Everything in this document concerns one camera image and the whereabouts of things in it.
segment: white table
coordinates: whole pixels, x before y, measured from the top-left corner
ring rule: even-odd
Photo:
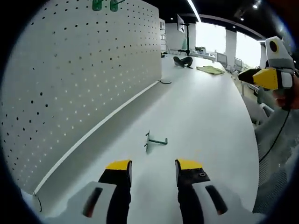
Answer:
[[[72,166],[70,170],[77,172],[76,166],[88,161],[48,215],[61,213],[67,199],[88,182],[98,181],[105,166],[124,159],[133,161],[128,224],[182,223],[177,201],[177,158],[202,162],[212,180],[222,181],[240,196],[245,208],[253,209],[258,187],[258,154],[254,129],[241,95],[229,74],[212,76],[196,70],[196,66],[203,65],[221,68],[219,63],[194,58],[194,69],[184,69],[175,67],[172,57],[167,55],[162,59],[163,78],[172,84],[157,84],[125,107],[119,112],[121,119],[112,118],[107,126],[101,127],[106,130],[92,134],[82,149],[76,149],[73,158],[66,160],[49,178],[39,193],[45,191],[50,198],[54,197],[49,193],[51,190],[57,194],[61,191],[57,187],[68,181],[67,176],[59,177],[64,173],[63,168]],[[159,91],[162,94],[151,99],[144,111],[136,112],[137,107],[148,104],[145,101]],[[111,137],[112,130],[124,126],[121,122],[128,122],[124,131]],[[168,145],[150,143],[152,152],[146,154],[143,145],[148,130],[156,140],[168,138]],[[108,137],[113,139],[106,144]],[[92,154],[95,147],[105,150]]]

